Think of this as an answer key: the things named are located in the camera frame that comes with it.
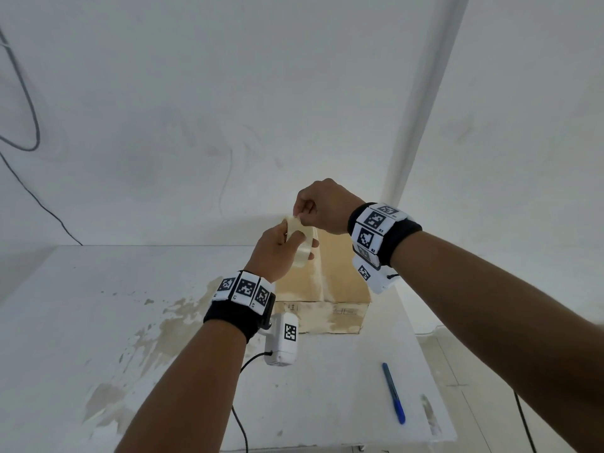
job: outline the white wall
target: white wall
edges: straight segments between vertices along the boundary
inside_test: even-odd
[[[85,244],[254,243],[327,176],[380,197],[437,2],[3,0],[43,138],[11,163]]]
[[[401,207],[604,322],[604,0],[470,0]],[[438,319],[402,286],[417,332]]]

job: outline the forearm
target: forearm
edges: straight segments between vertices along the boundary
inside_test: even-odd
[[[443,324],[559,432],[568,434],[570,416],[601,421],[604,361],[595,356],[603,355],[604,333],[598,327],[425,232],[404,239],[391,264]],[[564,413],[569,408],[575,413]]]
[[[218,452],[245,345],[233,325],[206,322],[147,397],[116,452]]]

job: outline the tape roll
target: tape roll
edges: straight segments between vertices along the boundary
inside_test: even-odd
[[[300,231],[306,236],[306,240],[298,246],[293,263],[294,267],[304,267],[312,251],[312,239],[316,235],[316,229],[310,226],[303,226],[302,222],[293,216],[286,216],[285,219],[288,221],[288,236],[286,240],[289,240],[295,231]]]

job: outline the hand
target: hand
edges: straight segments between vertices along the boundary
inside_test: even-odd
[[[294,263],[294,256],[298,246],[306,240],[306,236],[295,231],[286,242],[288,233],[288,222],[283,220],[281,224],[265,230],[256,247],[249,258],[249,262],[244,267],[246,272],[267,279],[269,282],[275,282],[283,278],[289,272]],[[312,247],[319,246],[319,242],[312,239]],[[310,253],[309,260],[313,260],[315,255]]]
[[[327,178],[315,181],[298,192],[294,216],[305,226],[324,229],[330,234],[345,234],[350,215],[364,203],[333,179]]]

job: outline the blue marker pen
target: blue marker pen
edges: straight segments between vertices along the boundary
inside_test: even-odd
[[[390,375],[390,369],[388,368],[388,364],[385,362],[382,363],[383,374],[386,375],[386,382],[388,383],[388,389],[390,390],[390,395],[392,396],[392,402],[394,402],[394,411],[396,412],[396,416],[399,418],[399,423],[405,424],[405,412],[403,411],[403,406],[400,404],[399,395],[396,392],[396,388],[394,387],[394,382],[392,381],[392,375]]]

